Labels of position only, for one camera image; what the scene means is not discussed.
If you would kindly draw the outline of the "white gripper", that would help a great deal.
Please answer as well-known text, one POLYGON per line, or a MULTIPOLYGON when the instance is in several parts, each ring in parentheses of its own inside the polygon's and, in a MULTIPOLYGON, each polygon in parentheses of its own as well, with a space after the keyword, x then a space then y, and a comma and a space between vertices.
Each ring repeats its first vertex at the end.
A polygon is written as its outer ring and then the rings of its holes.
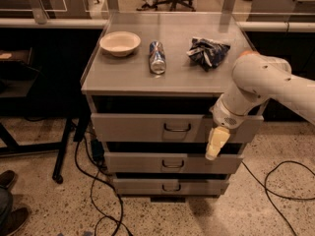
POLYGON ((221 96, 210 108, 215 127, 209 134, 205 158, 215 160, 230 137, 229 130, 238 128, 248 117, 250 102, 242 97, 221 96))

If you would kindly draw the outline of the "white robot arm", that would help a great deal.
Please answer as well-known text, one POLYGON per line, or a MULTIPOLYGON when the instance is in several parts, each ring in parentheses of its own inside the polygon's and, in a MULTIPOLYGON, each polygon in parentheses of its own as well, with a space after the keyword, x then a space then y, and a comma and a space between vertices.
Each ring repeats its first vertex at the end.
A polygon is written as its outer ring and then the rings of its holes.
POLYGON ((205 158, 214 160, 231 130, 270 98, 315 124, 315 82, 293 75, 282 58, 243 52, 233 64, 230 85, 211 108, 216 126, 209 134, 205 158))

